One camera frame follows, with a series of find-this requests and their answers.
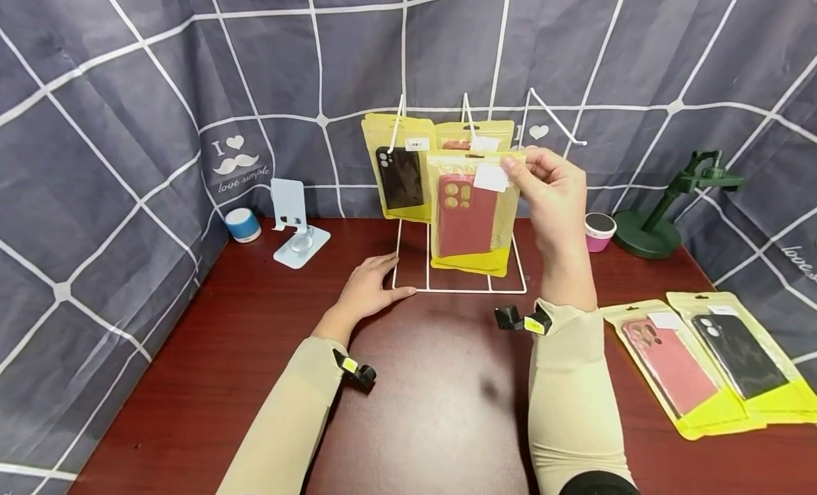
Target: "wooden table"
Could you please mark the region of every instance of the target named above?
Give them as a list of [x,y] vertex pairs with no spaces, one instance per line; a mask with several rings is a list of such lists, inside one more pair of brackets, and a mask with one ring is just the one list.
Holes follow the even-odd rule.
[[[333,237],[301,270],[272,253],[291,233],[231,242],[72,494],[212,494],[289,356],[367,255],[391,252],[398,222],[319,220]],[[496,328],[493,308],[531,306],[541,260],[516,224],[527,295],[421,293],[362,323],[351,352],[376,367],[369,395],[340,391],[308,475],[308,495],[535,494],[526,441],[531,339]],[[400,284],[425,287],[425,226],[401,231]],[[648,262],[592,255],[600,305],[711,289],[686,251]],[[485,287],[430,270],[431,287]],[[519,275],[493,279],[512,291]],[[773,426],[687,442],[615,335],[607,358],[630,468],[644,494],[804,494],[817,482],[817,429]]]

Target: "pink container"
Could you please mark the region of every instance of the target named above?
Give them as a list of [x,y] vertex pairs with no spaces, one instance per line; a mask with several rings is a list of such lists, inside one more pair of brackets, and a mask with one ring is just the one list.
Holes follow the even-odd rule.
[[612,217],[603,213],[588,213],[584,216],[584,235],[587,239],[587,250],[601,252],[607,248],[615,235],[616,223]]

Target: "green stand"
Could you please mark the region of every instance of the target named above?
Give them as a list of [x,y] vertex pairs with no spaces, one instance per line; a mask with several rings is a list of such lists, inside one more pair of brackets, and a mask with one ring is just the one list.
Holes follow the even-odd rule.
[[[697,174],[695,170],[704,160],[713,160],[713,166]],[[743,178],[730,176],[719,167],[721,151],[695,151],[692,160],[683,171],[679,172],[665,190],[665,194],[646,214],[644,211],[627,210],[614,216],[616,233],[613,242],[630,254],[645,259],[665,259],[681,245],[678,230],[663,215],[673,201],[682,194],[692,193],[695,189],[721,187],[728,192],[735,192],[743,184]]]

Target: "hand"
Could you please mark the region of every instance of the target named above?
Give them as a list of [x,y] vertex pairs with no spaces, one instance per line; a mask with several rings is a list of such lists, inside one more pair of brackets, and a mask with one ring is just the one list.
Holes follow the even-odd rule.
[[397,252],[367,258],[349,276],[338,302],[323,314],[312,336],[337,340],[344,348],[355,325],[362,319],[382,311],[392,303],[414,295],[415,287],[383,289],[386,277],[398,262]]
[[542,254],[584,247],[587,178],[582,169],[545,148],[528,146],[526,162],[512,157],[502,167],[530,203],[530,221]]
[[545,262],[539,295],[557,306],[593,311],[596,287],[584,237],[587,177],[553,151],[523,152],[525,163],[506,157],[502,167],[530,203],[536,247]]
[[357,322],[414,295],[417,292],[414,287],[383,289],[383,278],[397,266],[398,261],[397,252],[367,258],[349,276],[335,308]]

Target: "beige arm sleeve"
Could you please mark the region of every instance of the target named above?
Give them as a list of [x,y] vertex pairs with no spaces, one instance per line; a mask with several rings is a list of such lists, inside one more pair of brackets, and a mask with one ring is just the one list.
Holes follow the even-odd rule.
[[300,494],[343,371],[334,340],[307,338],[258,411],[216,495]]
[[577,474],[604,470],[633,482],[611,378],[600,311],[539,300],[553,319],[534,335],[528,442],[539,490],[557,495]]

